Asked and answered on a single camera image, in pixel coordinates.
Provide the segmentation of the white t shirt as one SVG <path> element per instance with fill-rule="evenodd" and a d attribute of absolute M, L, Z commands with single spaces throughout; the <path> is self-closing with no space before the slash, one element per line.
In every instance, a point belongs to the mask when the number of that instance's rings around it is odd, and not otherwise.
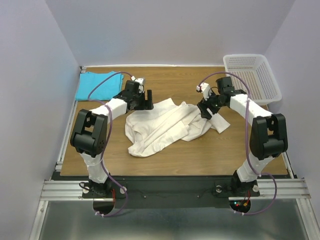
<path fill-rule="evenodd" d="M 128 153 L 149 157 L 178 140 L 190 142 L 209 129 L 220 134 L 229 126 L 218 113 L 211 119 L 202 118 L 196 105 L 184 101 L 176 105 L 168 98 L 156 103 L 152 110 L 137 110 L 126 118 L 125 135 L 132 142 Z"/>

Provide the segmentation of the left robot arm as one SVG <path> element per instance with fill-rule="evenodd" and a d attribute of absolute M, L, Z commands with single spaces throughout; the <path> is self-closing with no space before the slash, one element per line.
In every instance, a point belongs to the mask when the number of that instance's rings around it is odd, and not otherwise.
<path fill-rule="evenodd" d="M 70 144 L 83 158 L 88 171 L 88 185 L 81 185 L 85 193 L 106 197 L 111 193 L 109 171 L 103 167 L 103 154 L 111 137 L 113 120 L 129 111 L 152 110 L 152 91 L 145 90 L 145 79 L 127 80 L 124 90 L 101 106 L 78 112 L 70 137 Z"/>

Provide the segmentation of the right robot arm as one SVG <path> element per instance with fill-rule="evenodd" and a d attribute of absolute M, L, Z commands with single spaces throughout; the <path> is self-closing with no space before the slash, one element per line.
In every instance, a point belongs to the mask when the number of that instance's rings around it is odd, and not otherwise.
<path fill-rule="evenodd" d="M 288 149 L 286 118 L 283 114 L 273 114 L 251 99 L 251 92 L 235 89 L 229 73 L 216 80 L 218 93 L 214 93 L 204 81 L 196 86 L 203 98 L 197 104 L 201 117 L 211 120 L 222 107 L 228 107 L 245 119 L 246 159 L 232 175 L 230 191 L 233 195 L 252 192 L 257 178 L 264 168 Z"/>

